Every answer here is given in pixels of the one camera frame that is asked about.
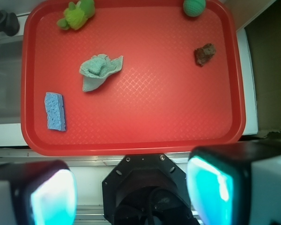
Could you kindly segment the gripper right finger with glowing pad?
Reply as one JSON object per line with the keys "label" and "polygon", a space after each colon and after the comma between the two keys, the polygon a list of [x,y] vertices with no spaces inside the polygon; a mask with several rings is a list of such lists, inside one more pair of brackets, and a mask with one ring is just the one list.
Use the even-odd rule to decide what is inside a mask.
{"label": "gripper right finger with glowing pad", "polygon": [[186,183],[206,225],[281,225],[279,141],[196,147]]}

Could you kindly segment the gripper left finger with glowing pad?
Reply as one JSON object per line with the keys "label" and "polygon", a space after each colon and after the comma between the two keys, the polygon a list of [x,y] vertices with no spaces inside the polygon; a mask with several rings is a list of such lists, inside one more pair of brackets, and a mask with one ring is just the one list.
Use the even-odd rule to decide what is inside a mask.
{"label": "gripper left finger with glowing pad", "polygon": [[0,165],[0,225],[72,225],[77,199],[64,161]]}

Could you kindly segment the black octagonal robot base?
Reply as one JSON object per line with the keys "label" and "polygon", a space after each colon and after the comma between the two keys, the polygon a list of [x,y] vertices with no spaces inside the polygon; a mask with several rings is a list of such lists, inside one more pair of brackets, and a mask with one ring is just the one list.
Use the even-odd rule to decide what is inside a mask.
{"label": "black octagonal robot base", "polygon": [[186,173],[164,154],[127,155],[102,182],[112,225],[197,225]]}

